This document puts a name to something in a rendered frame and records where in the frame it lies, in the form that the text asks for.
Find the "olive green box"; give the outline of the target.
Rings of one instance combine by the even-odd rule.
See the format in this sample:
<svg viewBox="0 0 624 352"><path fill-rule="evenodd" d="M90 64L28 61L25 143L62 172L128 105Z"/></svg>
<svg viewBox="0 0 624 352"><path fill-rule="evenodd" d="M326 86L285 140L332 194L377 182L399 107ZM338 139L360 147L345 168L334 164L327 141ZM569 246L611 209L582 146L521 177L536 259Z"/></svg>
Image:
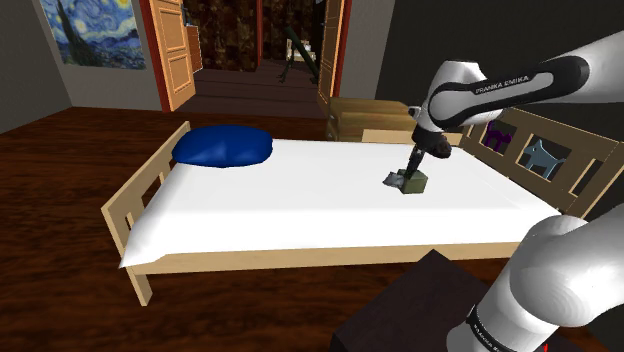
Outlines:
<svg viewBox="0 0 624 352"><path fill-rule="evenodd" d="M398 170L398 174L403 177L403 183L399 187L399 190L403 194L422 194L425 190L428 177L420 170L416 170L410 178L407 178L405 173L405 169Z"/></svg>

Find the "wooden chest of drawers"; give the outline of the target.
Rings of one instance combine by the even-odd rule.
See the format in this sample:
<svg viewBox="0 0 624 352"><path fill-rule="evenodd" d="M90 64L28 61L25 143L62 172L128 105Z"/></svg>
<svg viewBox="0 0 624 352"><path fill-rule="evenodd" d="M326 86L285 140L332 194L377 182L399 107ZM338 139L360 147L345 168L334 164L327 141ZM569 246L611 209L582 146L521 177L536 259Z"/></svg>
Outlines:
<svg viewBox="0 0 624 352"><path fill-rule="evenodd" d="M415 126L401 102L334 97L325 136L329 141L413 145Z"/></svg>

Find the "orange panelled door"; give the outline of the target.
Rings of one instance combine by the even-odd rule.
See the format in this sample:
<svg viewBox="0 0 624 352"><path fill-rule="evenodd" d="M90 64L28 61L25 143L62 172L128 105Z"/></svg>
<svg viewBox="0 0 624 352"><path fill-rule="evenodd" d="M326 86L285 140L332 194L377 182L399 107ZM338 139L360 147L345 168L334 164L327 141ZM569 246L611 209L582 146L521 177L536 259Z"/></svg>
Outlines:
<svg viewBox="0 0 624 352"><path fill-rule="evenodd" d="M342 36L345 0L325 0L325 3L325 25L319 68L317 102L321 111L328 117Z"/></svg>
<svg viewBox="0 0 624 352"><path fill-rule="evenodd" d="M167 105L175 111L195 95L182 0L148 0L152 14Z"/></svg>

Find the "wooden bed with white mattress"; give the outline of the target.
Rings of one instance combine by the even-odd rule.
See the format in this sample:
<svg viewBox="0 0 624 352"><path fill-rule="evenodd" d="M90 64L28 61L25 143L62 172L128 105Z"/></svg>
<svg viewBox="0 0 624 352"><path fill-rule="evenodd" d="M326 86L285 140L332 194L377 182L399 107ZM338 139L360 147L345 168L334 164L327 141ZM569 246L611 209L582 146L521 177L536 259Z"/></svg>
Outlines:
<svg viewBox="0 0 624 352"><path fill-rule="evenodd" d="M464 132L446 160L428 159L420 194L385 186L409 153L403 131L358 142L278 139L263 163L174 164L181 125L102 206L142 304L153 274L510 256L536 222L583 217L624 172L624 142L517 109L504 153Z"/></svg>

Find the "dark green tripod stand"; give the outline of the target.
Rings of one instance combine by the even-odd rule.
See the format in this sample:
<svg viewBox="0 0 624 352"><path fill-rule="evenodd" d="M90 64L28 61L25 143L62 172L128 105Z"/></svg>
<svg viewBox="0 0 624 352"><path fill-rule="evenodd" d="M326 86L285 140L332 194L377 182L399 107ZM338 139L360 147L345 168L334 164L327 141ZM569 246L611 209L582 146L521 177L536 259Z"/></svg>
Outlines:
<svg viewBox="0 0 624 352"><path fill-rule="evenodd" d="M286 37L291 40L291 57L287 60L287 63L282 73L277 76L277 78L279 79L279 82L284 83L286 81L289 69L292 68L294 65L294 61L295 61L294 51L297 51L300 54L300 56L303 58L304 62L306 63L308 69L310 70L312 74L312 77L310 78L311 83L317 85L319 83L319 69L317 65L315 64L315 61L311 58L310 54L305 49L305 46L303 45L303 43L301 42L299 37L296 35L296 33L294 32L291 26L285 27L284 32L286 34Z"/></svg>

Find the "dark robot stand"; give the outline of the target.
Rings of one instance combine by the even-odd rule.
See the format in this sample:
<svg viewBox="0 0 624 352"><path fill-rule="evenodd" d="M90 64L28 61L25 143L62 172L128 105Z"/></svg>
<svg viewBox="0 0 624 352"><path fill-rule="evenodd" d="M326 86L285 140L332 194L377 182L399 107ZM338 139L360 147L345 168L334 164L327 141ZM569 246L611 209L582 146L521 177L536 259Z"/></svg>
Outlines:
<svg viewBox="0 0 624 352"><path fill-rule="evenodd" d="M338 327L328 352L501 352L471 311L488 289L432 249Z"/></svg>

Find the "blue pillow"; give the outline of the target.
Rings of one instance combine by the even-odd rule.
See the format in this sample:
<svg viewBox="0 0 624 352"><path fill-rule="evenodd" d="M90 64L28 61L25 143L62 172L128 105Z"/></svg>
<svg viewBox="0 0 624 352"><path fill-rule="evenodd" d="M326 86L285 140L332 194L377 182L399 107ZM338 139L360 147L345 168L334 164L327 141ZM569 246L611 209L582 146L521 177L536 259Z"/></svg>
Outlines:
<svg viewBox="0 0 624 352"><path fill-rule="evenodd" d="M194 166L245 167L266 161L273 151L272 136L242 125L215 125L185 133L172 150L177 163Z"/></svg>

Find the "starry night wall painting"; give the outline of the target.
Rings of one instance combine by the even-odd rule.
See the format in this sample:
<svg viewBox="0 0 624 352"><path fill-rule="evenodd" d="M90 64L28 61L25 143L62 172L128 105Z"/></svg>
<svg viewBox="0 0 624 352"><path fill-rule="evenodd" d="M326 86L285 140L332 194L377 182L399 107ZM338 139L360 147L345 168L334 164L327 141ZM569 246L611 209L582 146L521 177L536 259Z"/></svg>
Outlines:
<svg viewBox="0 0 624 352"><path fill-rule="evenodd" d="M132 0L39 0L66 65L143 70Z"/></svg>

